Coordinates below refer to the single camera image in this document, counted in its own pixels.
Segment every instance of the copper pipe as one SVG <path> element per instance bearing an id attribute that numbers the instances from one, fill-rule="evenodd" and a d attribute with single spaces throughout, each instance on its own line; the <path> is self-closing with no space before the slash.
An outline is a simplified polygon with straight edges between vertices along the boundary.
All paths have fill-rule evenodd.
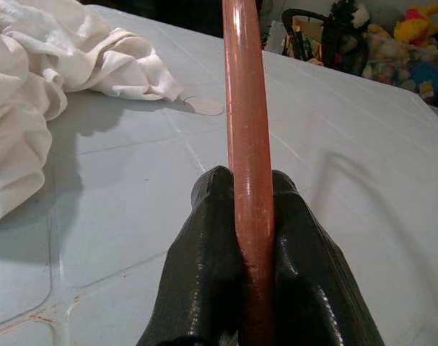
<path id="1" fill-rule="evenodd" d="M 273 344 L 273 188 L 255 0 L 223 0 L 229 165 L 247 269 L 240 345 Z"/>

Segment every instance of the white table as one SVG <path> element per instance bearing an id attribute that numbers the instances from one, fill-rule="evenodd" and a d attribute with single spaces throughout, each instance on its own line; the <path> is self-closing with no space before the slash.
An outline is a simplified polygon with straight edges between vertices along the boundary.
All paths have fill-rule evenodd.
<path id="1" fill-rule="evenodd" d="M 220 39 L 96 10 L 225 102 Z M 438 117 L 390 86 L 264 54 L 274 169 L 340 245 L 386 345 L 438 345 Z M 225 116 L 94 92 L 50 123 L 45 187 L 0 221 L 0 346 L 135 345 Z"/>

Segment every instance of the tiled surface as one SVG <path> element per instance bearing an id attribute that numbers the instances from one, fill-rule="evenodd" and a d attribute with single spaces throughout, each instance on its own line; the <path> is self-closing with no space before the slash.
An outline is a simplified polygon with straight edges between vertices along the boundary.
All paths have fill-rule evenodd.
<path id="1" fill-rule="evenodd" d="M 185 93 L 224 103 L 223 42 L 95 7 Z M 386 345 L 438 345 L 438 117 L 415 95 L 264 55 L 274 169 L 341 246 Z M 0 222 L 0 346 L 134 345 L 225 116 L 94 92 L 49 124 L 45 187 Z"/>

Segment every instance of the yellow stuffed toy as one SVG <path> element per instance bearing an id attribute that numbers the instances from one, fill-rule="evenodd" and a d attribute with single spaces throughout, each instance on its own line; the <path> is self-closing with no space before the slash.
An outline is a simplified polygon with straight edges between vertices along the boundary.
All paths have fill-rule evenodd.
<path id="1" fill-rule="evenodd" d="M 438 4 L 412 6 L 406 11 L 405 20 L 395 27 L 394 38 L 400 42 L 426 47 L 429 37 L 438 33 L 438 24 L 432 24 L 430 20 L 430 16 L 437 12 Z"/>

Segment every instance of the white fabric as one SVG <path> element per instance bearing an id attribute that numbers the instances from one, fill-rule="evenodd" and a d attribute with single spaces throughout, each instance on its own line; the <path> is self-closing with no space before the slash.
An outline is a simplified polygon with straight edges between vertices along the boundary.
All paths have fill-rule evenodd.
<path id="1" fill-rule="evenodd" d="M 65 92 L 171 101 L 181 91 L 152 45 L 74 0 L 0 0 L 0 218 L 44 183 L 46 120 Z"/>

